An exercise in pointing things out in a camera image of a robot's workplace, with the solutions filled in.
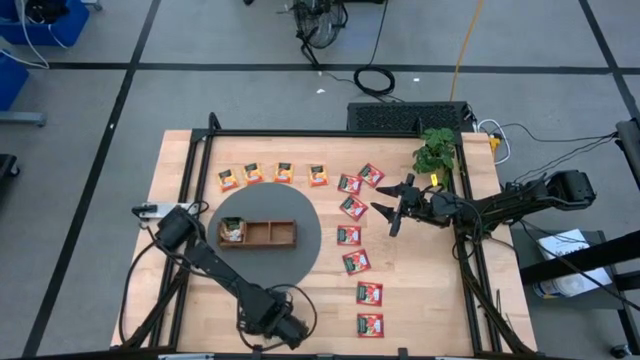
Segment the black floor fan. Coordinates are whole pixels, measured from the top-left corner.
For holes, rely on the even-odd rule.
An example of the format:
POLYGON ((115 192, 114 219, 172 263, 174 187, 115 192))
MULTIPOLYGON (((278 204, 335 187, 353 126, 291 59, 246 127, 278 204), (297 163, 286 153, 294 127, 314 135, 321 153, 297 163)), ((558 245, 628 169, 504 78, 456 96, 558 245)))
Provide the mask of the black floor fan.
POLYGON ((343 0, 294 0, 292 10, 296 37, 315 49, 330 46, 349 18, 343 0))

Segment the grey metal base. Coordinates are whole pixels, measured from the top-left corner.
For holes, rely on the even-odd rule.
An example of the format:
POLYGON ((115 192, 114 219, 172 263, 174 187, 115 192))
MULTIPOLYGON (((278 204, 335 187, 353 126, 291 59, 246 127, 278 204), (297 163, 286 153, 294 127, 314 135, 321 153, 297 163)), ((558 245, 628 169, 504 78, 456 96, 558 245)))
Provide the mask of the grey metal base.
POLYGON ((46 115, 38 112, 0 111, 0 124, 35 125, 44 127, 46 115))

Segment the round grey mat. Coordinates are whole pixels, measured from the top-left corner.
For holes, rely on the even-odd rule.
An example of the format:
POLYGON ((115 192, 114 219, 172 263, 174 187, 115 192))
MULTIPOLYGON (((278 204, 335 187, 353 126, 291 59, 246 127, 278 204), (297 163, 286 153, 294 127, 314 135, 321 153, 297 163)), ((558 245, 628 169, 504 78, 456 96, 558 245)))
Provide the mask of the round grey mat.
POLYGON ((283 184, 261 183, 241 189, 215 209, 207 228, 207 241, 218 256, 251 283, 262 287, 296 285, 308 275, 321 250, 322 231, 311 201, 283 184), (247 221, 295 221, 297 245, 289 249, 221 249, 217 227, 224 217, 247 221))

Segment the wooden three-compartment tray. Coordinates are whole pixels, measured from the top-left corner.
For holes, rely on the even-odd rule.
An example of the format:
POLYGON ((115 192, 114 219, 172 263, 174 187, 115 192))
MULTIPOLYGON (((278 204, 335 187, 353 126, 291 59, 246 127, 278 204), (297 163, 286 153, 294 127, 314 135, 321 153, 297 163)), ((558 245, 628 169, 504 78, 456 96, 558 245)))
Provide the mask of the wooden three-compartment tray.
POLYGON ((217 245, 221 249, 289 249, 295 248, 297 245, 297 223, 295 221, 247 221, 243 219, 246 224, 244 240, 232 243, 223 241, 219 234, 221 220, 216 231, 217 245))

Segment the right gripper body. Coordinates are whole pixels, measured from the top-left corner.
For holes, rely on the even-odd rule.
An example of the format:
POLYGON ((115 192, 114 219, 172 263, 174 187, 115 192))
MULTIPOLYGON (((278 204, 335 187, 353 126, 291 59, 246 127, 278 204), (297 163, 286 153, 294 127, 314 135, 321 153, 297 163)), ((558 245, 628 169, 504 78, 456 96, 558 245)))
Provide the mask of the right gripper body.
POLYGON ((413 185, 415 176, 408 174, 406 188, 399 197, 399 204, 395 209, 398 213, 393 223, 390 223, 389 235, 396 237, 400 231, 403 218, 410 218, 418 222, 426 222, 438 227, 447 227, 452 217, 460 210, 456 197, 450 193, 434 191, 432 186, 419 189, 413 185))

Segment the black perforated computer case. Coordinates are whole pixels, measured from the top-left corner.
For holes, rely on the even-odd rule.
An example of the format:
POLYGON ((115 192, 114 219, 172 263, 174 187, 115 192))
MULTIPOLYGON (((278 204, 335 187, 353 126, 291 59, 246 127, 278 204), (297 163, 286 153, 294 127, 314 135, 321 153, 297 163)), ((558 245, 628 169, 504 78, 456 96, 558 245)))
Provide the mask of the black perforated computer case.
POLYGON ((471 132, 476 116, 464 101, 350 103, 347 125, 351 131, 420 133, 426 128, 471 132))

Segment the blue plastic bin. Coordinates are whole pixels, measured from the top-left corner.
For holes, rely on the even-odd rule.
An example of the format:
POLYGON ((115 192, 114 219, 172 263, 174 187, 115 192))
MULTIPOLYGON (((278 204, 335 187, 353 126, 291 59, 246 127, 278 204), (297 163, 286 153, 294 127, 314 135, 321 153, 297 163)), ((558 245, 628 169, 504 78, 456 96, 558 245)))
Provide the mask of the blue plastic bin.
POLYGON ((89 18, 81 0, 65 0, 69 14, 53 24, 34 24, 21 20, 20 0, 0 0, 0 37, 13 45, 72 47, 89 18))
POLYGON ((29 73, 14 59, 0 52, 0 111, 7 111, 18 96, 29 73))

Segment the black aluminium table frame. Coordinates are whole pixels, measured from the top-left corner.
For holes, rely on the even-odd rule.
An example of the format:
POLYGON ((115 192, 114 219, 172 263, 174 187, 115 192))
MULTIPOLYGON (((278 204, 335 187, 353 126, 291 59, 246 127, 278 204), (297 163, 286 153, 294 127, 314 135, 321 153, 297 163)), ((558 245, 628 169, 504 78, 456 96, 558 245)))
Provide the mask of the black aluminium table frame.
MULTIPOLYGON (((186 165, 194 130, 167 130, 164 133, 149 199, 172 202, 179 197, 180 181, 186 165)), ((373 267, 363 273, 347 275, 342 255, 357 247, 336 244, 339 224, 350 221, 339 210, 346 193, 335 190, 342 173, 353 174, 365 163, 385 173, 381 185, 393 185, 406 177, 414 160, 414 150, 422 146, 419 137, 392 133, 366 135, 346 131, 303 130, 220 130, 212 141, 211 160, 206 172, 204 199, 210 208, 202 214, 208 224, 214 212, 228 196, 240 190, 256 189, 261 183, 221 192, 217 173, 228 168, 241 176, 241 165, 258 162, 264 171, 275 170, 276 162, 294 164, 294 182, 289 189, 299 190, 313 204, 321 226, 320 252, 309 275, 299 287, 310 296, 319 320, 311 337, 296 350, 283 346, 267 354, 398 355, 407 348, 412 356, 471 356, 472 336, 460 265, 452 256, 454 231, 426 223, 402 221, 399 235, 387 234, 389 225, 371 207, 360 219, 364 248, 373 267), (311 187, 310 164, 328 166, 329 186, 311 187), (381 307, 356 305, 357 281, 383 284, 381 307), (382 313, 384 338, 358 338, 356 315, 382 313)), ((469 178, 468 196, 491 196, 500 190, 492 150, 485 133, 461 134, 465 165, 455 165, 451 184, 462 194, 462 177, 469 178)), ((501 293, 503 319, 518 338, 537 351, 536 340, 521 283, 516 253, 510 247, 488 239, 482 242, 488 283, 492 294, 501 293)), ((157 249, 141 257, 129 283, 128 305, 123 331, 127 338, 149 314, 159 297, 165 256, 157 249)), ((235 301, 213 280, 193 276, 186 284, 183 314, 178 325, 177 345, 166 351, 196 353, 247 353, 235 328, 235 301)))

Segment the black bundle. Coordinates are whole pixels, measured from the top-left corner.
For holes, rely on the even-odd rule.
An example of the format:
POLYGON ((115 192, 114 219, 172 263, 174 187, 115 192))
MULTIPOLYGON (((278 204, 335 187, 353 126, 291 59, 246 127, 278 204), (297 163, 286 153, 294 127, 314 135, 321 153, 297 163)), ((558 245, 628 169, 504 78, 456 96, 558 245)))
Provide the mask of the black bundle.
POLYGON ((53 24, 69 14, 65 0, 26 0, 24 14, 34 24, 53 24))

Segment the beige tea packet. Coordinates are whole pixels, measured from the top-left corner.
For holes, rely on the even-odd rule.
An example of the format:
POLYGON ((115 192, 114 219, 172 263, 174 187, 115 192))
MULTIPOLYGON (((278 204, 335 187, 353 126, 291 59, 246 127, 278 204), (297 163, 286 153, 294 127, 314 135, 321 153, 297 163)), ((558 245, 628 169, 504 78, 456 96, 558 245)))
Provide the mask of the beige tea packet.
POLYGON ((221 220, 219 234, 225 242, 242 242, 245 233, 245 221, 240 217, 224 217, 221 220))

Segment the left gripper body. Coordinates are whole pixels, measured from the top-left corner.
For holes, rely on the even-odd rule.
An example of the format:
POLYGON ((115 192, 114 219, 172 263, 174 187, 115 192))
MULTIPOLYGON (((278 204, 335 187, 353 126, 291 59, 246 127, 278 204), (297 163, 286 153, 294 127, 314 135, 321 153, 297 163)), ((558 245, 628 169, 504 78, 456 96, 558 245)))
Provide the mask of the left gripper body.
POLYGON ((265 307, 250 303, 241 305, 238 315, 238 329, 249 335, 263 335, 270 333, 282 317, 290 315, 294 310, 291 301, 276 302, 265 307))

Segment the black cart leg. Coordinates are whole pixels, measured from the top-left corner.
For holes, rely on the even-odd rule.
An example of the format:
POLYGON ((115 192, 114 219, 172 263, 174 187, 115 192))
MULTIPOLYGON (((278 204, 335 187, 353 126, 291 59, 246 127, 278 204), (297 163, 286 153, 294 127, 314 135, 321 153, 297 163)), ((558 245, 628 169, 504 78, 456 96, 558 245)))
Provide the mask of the black cart leg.
POLYGON ((17 157, 11 154, 0 154, 0 179, 16 177, 20 174, 17 157))

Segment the dark grey side table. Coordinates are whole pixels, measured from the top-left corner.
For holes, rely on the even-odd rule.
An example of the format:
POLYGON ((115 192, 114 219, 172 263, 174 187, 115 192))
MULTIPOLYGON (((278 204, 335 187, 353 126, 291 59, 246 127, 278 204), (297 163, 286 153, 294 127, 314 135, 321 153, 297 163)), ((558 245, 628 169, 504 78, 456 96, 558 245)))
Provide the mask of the dark grey side table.
MULTIPOLYGON (((535 241, 551 233, 535 229, 512 232, 521 270, 544 261, 535 241)), ((605 290, 570 298, 543 299, 535 294, 532 284, 522 282, 540 351, 556 357, 616 360, 610 349, 627 344, 631 355, 621 360, 640 360, 640 311, 611 295, 617 292, 640 306, 640 259, 632 262, 635 267, 629 272, 614 266, 606 270, 614 282, 605 290)))

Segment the white paper sheet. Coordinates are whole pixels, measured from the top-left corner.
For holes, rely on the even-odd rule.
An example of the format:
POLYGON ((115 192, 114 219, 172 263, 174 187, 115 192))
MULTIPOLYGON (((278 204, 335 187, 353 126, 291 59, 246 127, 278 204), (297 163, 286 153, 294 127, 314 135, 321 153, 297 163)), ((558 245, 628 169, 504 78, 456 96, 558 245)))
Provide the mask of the white paper sheet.
MULTIPOLYGON (((565 256, 591 247, 591 244, 578 229, 540 238, 537 243, 542 246, 541 254, 546 260, 552 260, 558 256, 565 256)), ((607 271, 601 267, 587 271, 586 275, 570 274, 535 283, 533 290, 536 295, 543 299, 570 298, 597 289, 598 285, 592 282, 590 278, 593 278, 601 285, 610 285, 612 283, 607 271)))

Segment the green potted plant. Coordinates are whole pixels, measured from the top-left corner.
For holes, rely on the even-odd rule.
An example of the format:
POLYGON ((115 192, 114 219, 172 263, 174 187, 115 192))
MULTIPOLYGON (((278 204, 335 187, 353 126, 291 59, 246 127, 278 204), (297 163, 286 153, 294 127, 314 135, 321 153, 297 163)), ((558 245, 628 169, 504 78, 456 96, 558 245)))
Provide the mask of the green potted plant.
POLYGON ((412 154, 417 173, 448 171, 454 167, 455 136, 449 128, 428 128, 420 136, 424 144, 412 154))

